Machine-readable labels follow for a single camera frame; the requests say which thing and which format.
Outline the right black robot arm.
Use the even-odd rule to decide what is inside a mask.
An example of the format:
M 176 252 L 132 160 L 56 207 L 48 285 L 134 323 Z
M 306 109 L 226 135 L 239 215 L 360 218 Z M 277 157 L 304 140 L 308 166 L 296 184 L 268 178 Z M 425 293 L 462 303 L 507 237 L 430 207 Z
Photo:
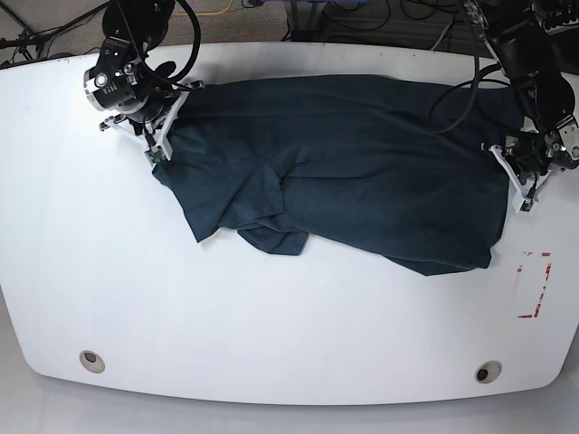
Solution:
M 174 61 L 155 69 L 148 53 L 166 37 L 175 1 L 111 1 L 103 16 L 105 40 L 94 67 L 83 77 L 91 105 L 110 116 L 100 130 L 113 129 L 141 147 L 151 165 L 172 158 L 168 135 L 190 93 L 202 89 L 200 80 L 186 77 L 200 50 L 201 27 L 186 1 L 179 4 L 194 30 L 192 50 L 182 70 Z

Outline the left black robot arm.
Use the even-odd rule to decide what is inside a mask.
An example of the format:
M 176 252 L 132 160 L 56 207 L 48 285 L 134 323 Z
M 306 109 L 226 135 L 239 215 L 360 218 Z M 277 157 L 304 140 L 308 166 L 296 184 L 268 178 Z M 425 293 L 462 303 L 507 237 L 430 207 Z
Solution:
M 463 13 L 482 31 L 482 40 L 515 92 L 531 132 L 508 132 L 490 152 L 516 189 L 515 209 L 529 212 L 546 178 L 555 170 L 578 167 L 575 94 L 556 64 L 549 36 L 530 1 L 459 1 Z

